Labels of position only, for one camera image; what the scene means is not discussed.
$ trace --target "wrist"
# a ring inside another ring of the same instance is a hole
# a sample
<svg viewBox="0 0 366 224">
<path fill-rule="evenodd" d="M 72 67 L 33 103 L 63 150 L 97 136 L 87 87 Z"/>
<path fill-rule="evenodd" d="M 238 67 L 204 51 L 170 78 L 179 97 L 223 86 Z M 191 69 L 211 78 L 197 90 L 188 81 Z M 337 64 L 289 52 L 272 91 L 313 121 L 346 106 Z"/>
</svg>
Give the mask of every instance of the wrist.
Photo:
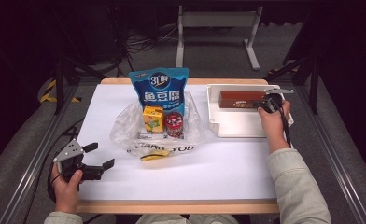
<svg viewBox="0 0 366 224">
<path fill-rule="evenodd" d="M 268 138 L 268 146 L 270 149 L 270 154 L 282 148 L 290 148 L 288 142 L 285 140 L 284 136 L 275 136 Z"/>
<path fill-rule="evenodd" d="M 74 207 L 60 206 L 57 204 L 55 206 L 55 212 L 64 212 L 64 213 L 68 213 L 68 214 L 75 214 L 77 212 L 77 209 Z"/>
</svg>

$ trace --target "human hand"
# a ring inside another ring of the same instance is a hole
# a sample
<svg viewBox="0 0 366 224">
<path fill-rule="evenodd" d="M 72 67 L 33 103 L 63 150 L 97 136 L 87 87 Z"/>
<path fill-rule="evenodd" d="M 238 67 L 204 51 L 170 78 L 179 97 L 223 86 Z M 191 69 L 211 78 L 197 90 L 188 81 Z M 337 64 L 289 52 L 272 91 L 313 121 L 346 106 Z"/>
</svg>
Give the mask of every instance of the human hand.
<svg viewBox="0 0 366 224">
<path fill-rule="evenodd" d="M 52 187 L 54 188 L 56 196 L 55 211 L 70 214 L 76 213 L 78 207 L 77 186 L 80 184 L 82 175 L 83 172 L 77 170 L 67 183 L 63 176 L 60 175 L 57 165 L 54 164 L 51 178 L 56 178 L 52 182 Z"/>
<path fill-rule="evenodd" d="M 287 118 L 290 113 L 290 102 L 283 101 L 282 108 L 284 116 Z M 263 108 L 258 108 L 261 117 L 261 126 L 268 139 L 270 154 L 280 148 L 289 147 L 284 137 L 283 122 L 279 112 L 267 113 Z"/>
</svg>

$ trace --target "finger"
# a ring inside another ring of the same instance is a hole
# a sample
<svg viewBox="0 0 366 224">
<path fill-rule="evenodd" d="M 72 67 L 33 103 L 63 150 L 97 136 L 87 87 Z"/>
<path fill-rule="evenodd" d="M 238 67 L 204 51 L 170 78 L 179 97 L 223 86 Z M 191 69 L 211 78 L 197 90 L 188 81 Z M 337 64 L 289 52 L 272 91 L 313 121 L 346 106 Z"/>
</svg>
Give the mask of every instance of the finger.
<svg viewBox="0 0 366 224">
<path fill-rule="evenodd" d="M 83 172 L 81 170 L 76 170 L 75 173 L 70 178 L 69 183 L 67 184 L 68 188 L 76 189 L 78 184 L 81 181 L 82 176 L 83 176 Z"/>
<path fill-rule="evenodd" d="M 258 113 L 259 113 L 260 117 L 263 117 L 264 113 L 267 113 L 267 112 L 264 110 L 264 108 L 258 107 Z"/>
<path fill-rule="evenodd" d="M 283 108 L 283 111 L 285 112 L 285 117 L 288 117 L 290 114 L 290 106 L 291 106 L 291 104 L 289 101 L 283 101 L 282 108 Z"/>
<path fill-rule="evenodd" d="M 57 175 L 59 175 L 59 171 L 58 171 L 58 166 L 56 163 L 54 163 L 54 165 L 52 166 L 52 174 L 51 177 L 55 178 Z"/>
</svg>

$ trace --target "small carton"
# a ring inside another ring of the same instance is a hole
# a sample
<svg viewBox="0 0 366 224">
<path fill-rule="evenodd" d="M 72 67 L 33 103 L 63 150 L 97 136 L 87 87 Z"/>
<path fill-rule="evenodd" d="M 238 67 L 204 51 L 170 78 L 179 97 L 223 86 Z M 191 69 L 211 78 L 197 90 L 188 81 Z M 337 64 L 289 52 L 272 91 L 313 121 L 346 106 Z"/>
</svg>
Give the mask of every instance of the small carton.
<svg viewBox="0 0 366 224">
<path fill-rule="evenodd" d="M 163 133 L 163 109 L 160 106 L 145 106 L 143 121 L 148 132 Z"/>
</svg>

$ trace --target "snack package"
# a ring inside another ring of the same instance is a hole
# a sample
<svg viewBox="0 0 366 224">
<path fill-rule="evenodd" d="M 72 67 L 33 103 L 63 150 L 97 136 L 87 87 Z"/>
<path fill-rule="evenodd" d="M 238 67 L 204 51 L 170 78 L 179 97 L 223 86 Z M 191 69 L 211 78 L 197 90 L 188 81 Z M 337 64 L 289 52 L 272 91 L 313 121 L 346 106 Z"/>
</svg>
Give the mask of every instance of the snack package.
<svg viewBox="0 0 366 224">
<path fill-rule="evenodd" d="M 130 72 L 139 102 L 145 106 L 160 106 L 164 115 L 178 112 L 184 116 L 184 88 L 189 78 L 188 68 L 155 68 Z"/>
</svg>

